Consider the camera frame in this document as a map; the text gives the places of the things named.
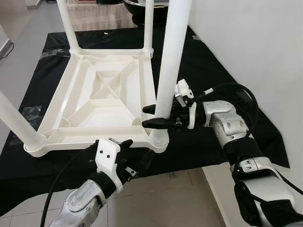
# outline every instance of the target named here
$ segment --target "electrical cord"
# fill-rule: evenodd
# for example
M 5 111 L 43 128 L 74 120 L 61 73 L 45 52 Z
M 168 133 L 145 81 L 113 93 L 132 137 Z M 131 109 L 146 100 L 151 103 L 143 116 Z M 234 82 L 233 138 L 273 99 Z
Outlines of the electrical cord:
M 291 183 L 289 180 L 287 180 L 282 174 L 280 174 L 280 172 L 279 171 L 277 171 L 278 173 L 279 173 L 279 175 L 280 175 L 280 177 L 284 180 L 284 182 L 286 183 L 286 184 L 288 184 L 290 187 L 292 187 L 294 190 L 296 190 L 298 193 L 300 193 L 301 195 L 303 195 L 303 191 L 300 189 L 300 188 L 298 188 L 297 186 L 295 186 L 293 183 Z
M 11 50 L 4 57 L 1 57 L 0 60 L 7 58 L 9 56 L 9 54 L 13 51 L 14 47 L 15 47 L 15 45 L 14 45 L 14 43 L 12 43 Z
M 60 179 L 60 177 L 64 174 L 64 172 L 66 171 L 66 169 L 70 166 L 71 163 L 73 163 L 73 161 L 80 155 L 82 154 L 84 151 L 86 151 L 87 149 L 81 150 L 79 151 L 76 155 L 74 155 L 71 160 L 62 168 L 62 170 L 60 171 L 60 173 L 56 176 L 55 180 L 52 183 L 52 186 L 49 190 L 49 193 L 47 195 L 45 204 L 44 204 L 44 208 L 43 208 L 43 213 L 42 213 L 42 217 L 41 217 L 41 222 L 40 222 L 40 227 L 44 227 L 45 225 L 45 219 L 46 219 L 46 214 L 47 214 L 47 210 L 48 210 L 48 206 L 49 203 L 51 201 L 52 195 L 53 195 L 53 191 L 54 188 L 58 182 L 58 180 Z

